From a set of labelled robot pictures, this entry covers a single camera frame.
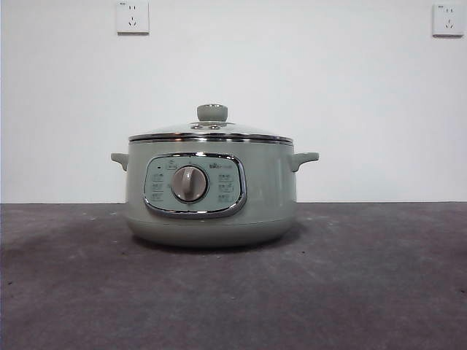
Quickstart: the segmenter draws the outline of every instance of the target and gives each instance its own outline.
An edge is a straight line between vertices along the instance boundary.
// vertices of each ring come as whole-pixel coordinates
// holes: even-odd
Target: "rotary knob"
[[[204,172],[194,166],[184,166],[172,177],[172,192],[184,202],[194,202],[206,192],[207,178]]]

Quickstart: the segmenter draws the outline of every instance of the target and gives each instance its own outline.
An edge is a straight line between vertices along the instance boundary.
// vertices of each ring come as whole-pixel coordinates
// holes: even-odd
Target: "stainless steel rim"
[[[218,141],[218,142],[257,142],[293,145],[288,137],[247,134],[247,133],[147,133],[130,136],[130,142],[177,142],[177,141]]]

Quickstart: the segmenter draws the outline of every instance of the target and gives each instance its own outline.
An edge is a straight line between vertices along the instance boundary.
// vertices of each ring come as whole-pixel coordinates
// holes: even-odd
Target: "pot base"
[[[243,225],[165,225],[134,219],[127,223],[136,236],[158,244],[218,248],[279,238],[291,228],[293,218]]]

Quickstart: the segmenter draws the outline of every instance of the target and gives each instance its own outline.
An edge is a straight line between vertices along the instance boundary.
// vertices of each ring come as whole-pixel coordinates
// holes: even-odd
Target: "pot handle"
[[[128,167],[128,155],[126,153],[112,153],[110,159],[114,162],[120,163],[124,171]]]
[[[290,170],[296,172],[300,165],[307,162],[313,162],[320,159],[320,154],[317,152],[297,153],[290,156]]]

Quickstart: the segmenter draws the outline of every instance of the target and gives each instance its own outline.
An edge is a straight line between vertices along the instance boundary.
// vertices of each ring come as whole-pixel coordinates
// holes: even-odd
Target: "electrical socket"
[[[462,4],[433,5],[433,36],[462,36],[466,27],[466,7]]]
[[[117,3],[117,32],[119,34],[149,34],[148,1],[119,1]]]

